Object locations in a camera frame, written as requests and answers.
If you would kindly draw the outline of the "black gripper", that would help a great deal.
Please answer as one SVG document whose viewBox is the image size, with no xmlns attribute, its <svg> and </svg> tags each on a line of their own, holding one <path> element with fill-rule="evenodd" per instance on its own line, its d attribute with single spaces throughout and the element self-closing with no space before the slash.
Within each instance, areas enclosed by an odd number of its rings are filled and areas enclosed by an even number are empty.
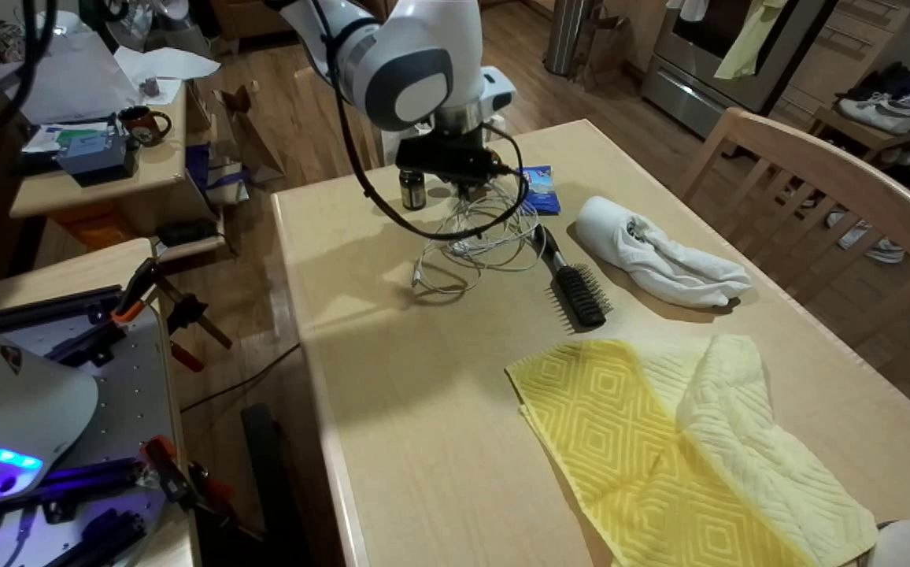
<svg viewBox="0 0 910 567">
<path fill-rule="evenodd" d="M 464 199 L 478 199 L 495 176 L 508 174 L 508 164 L 483 141 L 483 129 L 435 129 L 420 138 L 404 138 L 396 168 L 431 174 L 450 181 Z"/>
</svg>

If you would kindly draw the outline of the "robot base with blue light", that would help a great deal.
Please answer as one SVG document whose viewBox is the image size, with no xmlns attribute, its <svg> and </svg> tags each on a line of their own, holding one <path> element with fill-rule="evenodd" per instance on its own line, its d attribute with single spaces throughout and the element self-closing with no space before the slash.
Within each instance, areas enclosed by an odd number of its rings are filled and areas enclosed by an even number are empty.
<svg viewBox="0 0 910 567">
<path fill-rule="evenodd" d="M 0 334 L 0 567 L 195 567 L 191 516 L 152 444 L 177 441 L 168 331 L 138 314 L 64 365 L 88 314 Z"/>
</svg>

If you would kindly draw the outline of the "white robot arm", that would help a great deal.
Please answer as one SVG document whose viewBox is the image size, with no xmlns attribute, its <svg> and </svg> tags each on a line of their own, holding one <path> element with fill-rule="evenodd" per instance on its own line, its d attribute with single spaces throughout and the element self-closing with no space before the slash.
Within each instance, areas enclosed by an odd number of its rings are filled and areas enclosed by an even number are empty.
<svg viewBox="0 0 910 567">
<path fill-rule="evenodd" d="M 396 168 L 458 189 L 499 176 L 483 129 L 518 85 L 483 63 L 478 0 L 396 0 L 375 20 L 356 0 L 266 0 L 316 72 L 373 125 L 396 135 Z"/>
</svg>

